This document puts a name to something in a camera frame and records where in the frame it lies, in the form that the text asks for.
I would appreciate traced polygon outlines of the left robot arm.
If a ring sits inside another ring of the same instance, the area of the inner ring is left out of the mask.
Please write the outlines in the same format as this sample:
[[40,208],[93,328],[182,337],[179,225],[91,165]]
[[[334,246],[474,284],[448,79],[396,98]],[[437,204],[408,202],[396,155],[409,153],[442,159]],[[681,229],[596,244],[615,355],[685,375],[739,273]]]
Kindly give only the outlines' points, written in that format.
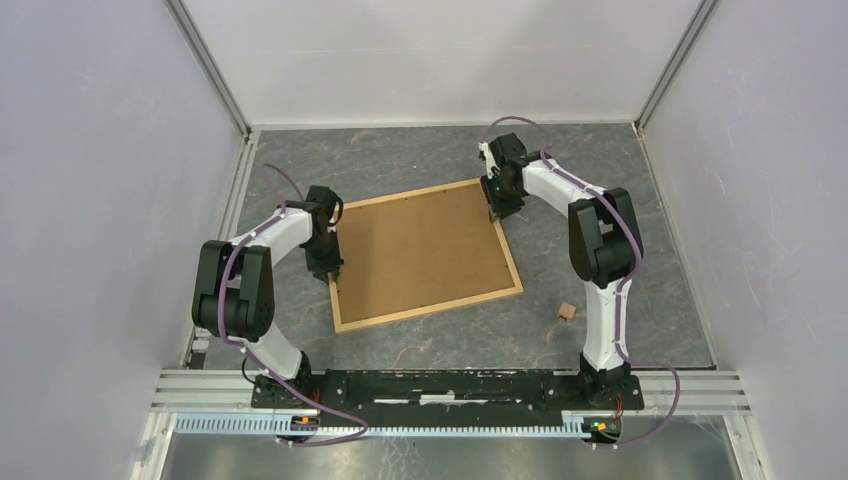
[[295,249],[306,267],[328,283],[344,264],[336,225],[343,200],[326,186],[313,185],[301,201],[280,205],[263,223],[230,240],[209,240],[200,250],[191,319],[225,344],[257,362],[262,376],[290,407],[315,394],[308,356],[275,325],[274,267]]

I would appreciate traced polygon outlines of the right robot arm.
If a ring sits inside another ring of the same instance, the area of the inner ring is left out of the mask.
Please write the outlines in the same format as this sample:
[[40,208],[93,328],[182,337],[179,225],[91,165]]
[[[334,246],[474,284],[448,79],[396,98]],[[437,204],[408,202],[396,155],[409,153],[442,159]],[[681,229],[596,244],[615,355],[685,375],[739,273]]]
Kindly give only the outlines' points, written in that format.
[[627,295],[644,257],[632,199],[623,188],[603,189],[564,170],[541,151],[530,152],[514,133],[478,144],[480,179],[490,215],[518,213],[528,196],[563,214],[568,255],[586,292],[587,331],[577,392],[591,408],[612,401],[630,375],[624,342]]

